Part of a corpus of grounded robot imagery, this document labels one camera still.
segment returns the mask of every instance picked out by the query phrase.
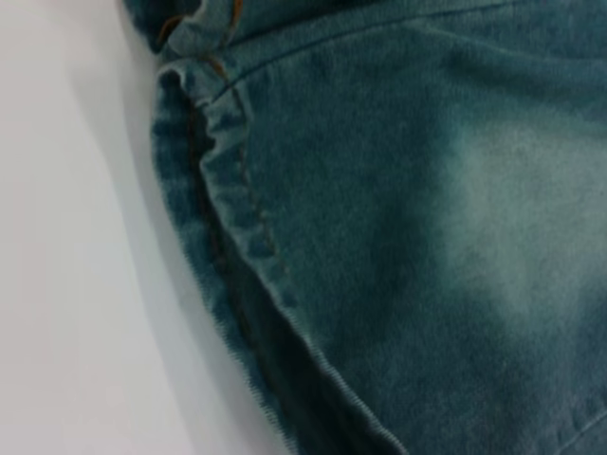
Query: denim fabric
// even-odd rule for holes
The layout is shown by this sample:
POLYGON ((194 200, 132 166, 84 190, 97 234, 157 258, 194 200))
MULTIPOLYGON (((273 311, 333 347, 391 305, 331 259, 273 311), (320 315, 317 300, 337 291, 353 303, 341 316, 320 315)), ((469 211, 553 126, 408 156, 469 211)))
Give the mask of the denim fabric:
POLYGON ((175 229, 294 451, 607 454, 607 2, 126 4, 175 229))

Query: worn denim patch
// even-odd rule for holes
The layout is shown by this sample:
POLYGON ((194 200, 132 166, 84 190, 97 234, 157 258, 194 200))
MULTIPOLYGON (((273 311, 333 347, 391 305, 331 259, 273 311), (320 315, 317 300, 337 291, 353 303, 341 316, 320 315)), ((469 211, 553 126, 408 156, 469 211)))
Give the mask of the worn denim patch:
POLYGON ((607 2, 126 5, 201 300, 294 452, 607 453, 607 2))

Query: blue denim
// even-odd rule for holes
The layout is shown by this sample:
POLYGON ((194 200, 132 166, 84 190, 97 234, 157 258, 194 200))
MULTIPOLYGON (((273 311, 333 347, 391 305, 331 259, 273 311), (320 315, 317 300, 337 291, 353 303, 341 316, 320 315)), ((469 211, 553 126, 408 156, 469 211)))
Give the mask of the blue denim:
POLYGON ((606 1, 126 5, 202 301, 294 452, 607 454, 606 1))

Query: jeans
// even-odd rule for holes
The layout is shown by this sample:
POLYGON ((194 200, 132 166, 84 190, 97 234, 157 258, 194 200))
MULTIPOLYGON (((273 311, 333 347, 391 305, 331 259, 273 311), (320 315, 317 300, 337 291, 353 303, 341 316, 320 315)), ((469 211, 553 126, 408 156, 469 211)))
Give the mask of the jeans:
POLYGON ((295 453, 607 453, 605 0, 125 1, 201 300, 295 453))

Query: white background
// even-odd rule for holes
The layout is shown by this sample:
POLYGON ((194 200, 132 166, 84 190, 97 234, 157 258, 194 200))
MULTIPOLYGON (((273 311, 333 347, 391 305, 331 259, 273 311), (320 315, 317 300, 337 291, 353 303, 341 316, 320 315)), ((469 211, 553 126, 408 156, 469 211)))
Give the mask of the white background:
POLYGON ((284 454, 202 308, 117 0, 0 0, 0 453, 284 454))

